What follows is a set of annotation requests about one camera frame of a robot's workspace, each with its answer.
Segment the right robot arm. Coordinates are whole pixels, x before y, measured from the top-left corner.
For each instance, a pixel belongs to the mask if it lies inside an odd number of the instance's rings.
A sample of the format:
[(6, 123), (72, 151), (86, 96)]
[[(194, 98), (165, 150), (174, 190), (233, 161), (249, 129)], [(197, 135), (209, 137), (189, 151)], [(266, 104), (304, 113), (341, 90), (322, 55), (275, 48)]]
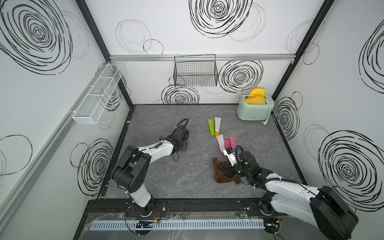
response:
[(255, 189), (266, 191), (258, 208), (265, 216), (287, 214), (318, 228), (329, 240), (349, 240), (359, 222), (355, 212), (328, 186), (306, 186), (265, 168), (248, 151), (233, 148), (223, 151), (228, 161), (219, 169), (227, 178), (246, 178)]

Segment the brown cloth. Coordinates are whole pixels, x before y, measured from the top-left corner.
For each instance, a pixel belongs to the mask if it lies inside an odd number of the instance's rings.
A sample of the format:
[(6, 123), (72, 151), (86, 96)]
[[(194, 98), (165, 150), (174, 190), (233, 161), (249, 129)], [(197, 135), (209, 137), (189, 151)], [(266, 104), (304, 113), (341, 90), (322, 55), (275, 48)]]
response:
[(228, 178), (221, 170), (219, 170), (220, 164), (221, 163), (217, 158), (213, 158), (214, 179), (217, 183), (222, 184), (234, 182), (238, 185), (242, 182), (239, 176), (233, 176), (232, 178)]

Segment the white pink-cap toothpaste tube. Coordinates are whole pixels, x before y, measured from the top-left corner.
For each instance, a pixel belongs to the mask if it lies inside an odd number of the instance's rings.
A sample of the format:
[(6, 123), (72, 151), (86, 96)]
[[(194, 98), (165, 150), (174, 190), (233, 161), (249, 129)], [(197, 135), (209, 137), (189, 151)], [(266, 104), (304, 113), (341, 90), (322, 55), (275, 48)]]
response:
[(217, 139), (217, 142), (218, 142), (218, 145), (219, 145), (219, 149), (220, 149), (220, 151), (222, 153), (225, 150), (224, 136), (223, 135), (217, 135), (216, 139)]

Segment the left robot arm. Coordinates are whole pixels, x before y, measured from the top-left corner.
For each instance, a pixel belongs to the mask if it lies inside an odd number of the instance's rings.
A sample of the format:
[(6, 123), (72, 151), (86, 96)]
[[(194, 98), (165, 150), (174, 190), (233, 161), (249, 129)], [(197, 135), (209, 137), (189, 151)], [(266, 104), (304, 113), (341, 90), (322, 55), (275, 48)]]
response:
[(188, 143), (189, 130), (175, 127), (167, 137), (160, 137), (156, 143), (145, 146), (128, 146), (115, 164), (111, 179), (119, 189), (124, 190), (134, 203), (145, 209), (153, 197), (144, 185), (149, 165), (163, 157), (177, 154)]

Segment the green toothpaste tube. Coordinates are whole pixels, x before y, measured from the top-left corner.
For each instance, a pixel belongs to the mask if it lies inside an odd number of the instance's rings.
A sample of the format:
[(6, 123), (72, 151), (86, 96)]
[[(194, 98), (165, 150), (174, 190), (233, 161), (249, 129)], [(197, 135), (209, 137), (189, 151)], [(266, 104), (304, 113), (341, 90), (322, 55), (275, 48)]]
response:
[(215, 122), (214, 122), (214, 119), (208, 119), (208, 125), (209, 125), (210, 135), (214, 136), (215, 135)]

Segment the crimson pink toothpaste tube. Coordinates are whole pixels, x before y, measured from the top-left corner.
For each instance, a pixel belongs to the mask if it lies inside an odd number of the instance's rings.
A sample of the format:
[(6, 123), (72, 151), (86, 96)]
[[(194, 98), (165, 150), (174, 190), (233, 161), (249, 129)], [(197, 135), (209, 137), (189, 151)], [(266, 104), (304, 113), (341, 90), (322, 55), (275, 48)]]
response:
[(224, 139), (225, 149), (228, 149), (231, 147), (231, 140), (230, 139)]

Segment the magenta toothpaste tube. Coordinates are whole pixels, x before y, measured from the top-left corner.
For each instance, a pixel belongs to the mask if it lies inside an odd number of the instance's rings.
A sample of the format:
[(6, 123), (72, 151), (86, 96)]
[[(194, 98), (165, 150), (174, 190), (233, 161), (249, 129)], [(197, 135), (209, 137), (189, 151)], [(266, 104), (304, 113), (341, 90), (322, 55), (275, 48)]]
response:
[(231, 148), (235, 149), (237, 146), (237, 137), (236, 136), (230, 136), (230, 144)]

